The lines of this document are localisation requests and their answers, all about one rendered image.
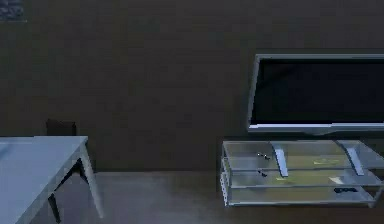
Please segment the glass television stand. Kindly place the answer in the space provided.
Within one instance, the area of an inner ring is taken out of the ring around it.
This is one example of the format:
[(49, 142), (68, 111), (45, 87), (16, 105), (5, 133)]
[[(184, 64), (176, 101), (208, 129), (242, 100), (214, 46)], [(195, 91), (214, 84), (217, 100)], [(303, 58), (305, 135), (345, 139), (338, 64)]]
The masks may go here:
[(358, 140), (225, 141), (220, 161), (227, 206), (372, 207), (384, 192), (384, 157)]

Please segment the grey framed television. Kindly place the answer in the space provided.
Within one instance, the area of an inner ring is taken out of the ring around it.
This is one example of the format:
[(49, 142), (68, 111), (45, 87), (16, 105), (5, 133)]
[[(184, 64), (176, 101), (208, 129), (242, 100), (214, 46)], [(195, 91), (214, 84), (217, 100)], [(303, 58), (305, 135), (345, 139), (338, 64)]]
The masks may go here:
[(247, 131), (384, 131), (384, 54), (257, 54)]

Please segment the dark chair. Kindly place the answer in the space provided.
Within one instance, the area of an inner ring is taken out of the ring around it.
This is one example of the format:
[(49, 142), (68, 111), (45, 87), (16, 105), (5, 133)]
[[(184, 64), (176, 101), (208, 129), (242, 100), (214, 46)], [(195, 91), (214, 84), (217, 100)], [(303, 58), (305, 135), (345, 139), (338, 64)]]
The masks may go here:
[(77, 127), (75, 122), (48, 119), (46, 132), (48, 136), (76, 136)]

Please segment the pale blue table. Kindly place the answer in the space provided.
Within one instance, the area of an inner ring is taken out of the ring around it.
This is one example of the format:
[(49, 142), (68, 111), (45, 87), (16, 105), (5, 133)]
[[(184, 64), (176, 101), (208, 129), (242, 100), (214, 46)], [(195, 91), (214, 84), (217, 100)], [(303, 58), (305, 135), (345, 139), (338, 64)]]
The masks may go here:
[(78, 161), (103, 218), (87, 141), (86, 136), (0, 137), (0, 224), (29, 224)]

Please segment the dark framed wall picture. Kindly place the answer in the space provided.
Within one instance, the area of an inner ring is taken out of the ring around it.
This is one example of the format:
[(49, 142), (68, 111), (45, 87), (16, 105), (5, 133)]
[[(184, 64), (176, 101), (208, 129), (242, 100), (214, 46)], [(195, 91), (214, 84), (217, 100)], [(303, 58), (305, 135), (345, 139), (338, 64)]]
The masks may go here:
[(0, 0), (0, 22), (25, 22), (24, 0)]

